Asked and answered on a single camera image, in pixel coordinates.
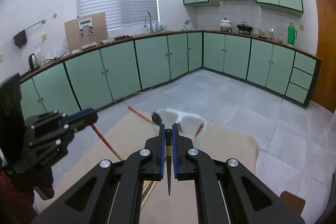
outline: wooden countertop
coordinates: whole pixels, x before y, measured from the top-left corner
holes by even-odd
[[[247,37],[247,38],[252,38],[252,39],[257,39],[257,40],[261,40],[261,41],[265,41],[265,42],[269,42],[272,44],[277,44],[280,45],[282,47],[286,47],[286,48],[290,48],[293,49],[297,52],[300,52],[304,55],[307,55],[309,57],[312,57],[314,59],[318,59],[315,55],[308,53],[298,47],[295,46],[291,46],[288,44],[280,44],[278,42],[274,42],[274,41],[270,41],[268,39],[265,38],[261,38],[261,37],[256,37],[254,35],[248,35],[248,34],[242,34],[242,33],[235,33],[235,32],[225,32],[225,31],[218,31],[218,30],[189,30],[189,31],[165,31],[165,32],[155,32],[155,33],[150,33],[150,34],[140,34],[140,35],[134,35],[130,38],[126,38],[126,39],[121,39],[115,42],[110,42],[110,43],[106,43],[106,44],[99,44],[97,46],[94,47],[90,47],[87,48],[85,50],[82,50],[80,52],[77,52],[75,54],[69,54],[67,56],[61,57],[61,58],[57,58],[54,60],[50,60],[47,64],[40,66],[39,68],[33,70],[33,71],[28,71],[26,73],[24,73],[23,75],[21,75],[21,83],[27,81],[28,79],[30,79],[31,77],[33,77],[34,75],[39,74],[40,72],[43,72],[49,68],[52,68],[53,66],[56,66],[62,62],[65,62],[69,59],[72,59],[74,57],[80,56],[82,54],[88,53],[88,52],[92,52],[101,48],[105,48],[105,47],[109,47],[111,45],[116,45],[116,44],[120,44],[120,43],[124,43],[124,42],[128,42],[128,41],[133,41],[133,40],[138,40],[138,39],[142,39],[142,38],[148,38],[148,37],[159,37],[159,36],[163,36],[163,35],[169,35],[169,34],[179,34],[179,33],[188,33],[188,32],[211,32],[211,33],[222,33],[222,34],[229,34],[229,35],[236,35],[239,37]]]

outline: black towel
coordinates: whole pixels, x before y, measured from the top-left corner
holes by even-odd
[[[26,38],[25,30],[19,32],[16,36],[14,36],[14,44],[15,46],[18,46],[18,48],[21,48],[26,43],[27,43],[27,38]]]

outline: white pot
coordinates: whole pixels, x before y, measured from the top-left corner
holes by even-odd
[[[226,18],[221,19],[219,21],[219,26],[221,28],[226,28],[226,29],[230,29],[231,28],[231,21],[227,20]]]

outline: power outlet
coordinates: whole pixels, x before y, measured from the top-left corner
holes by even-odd
[[[41,35],[41,39],[42,39],[42,41],[46,41],[47,40],[47,34],[45,33],[45,34]]]

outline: silver kettle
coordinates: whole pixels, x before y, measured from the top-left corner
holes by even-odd
[[[28,57],[28,63],[31,70],[37,69],[40,66],[40,62],[38,60],[38,57],[35,54],[31,54]]]

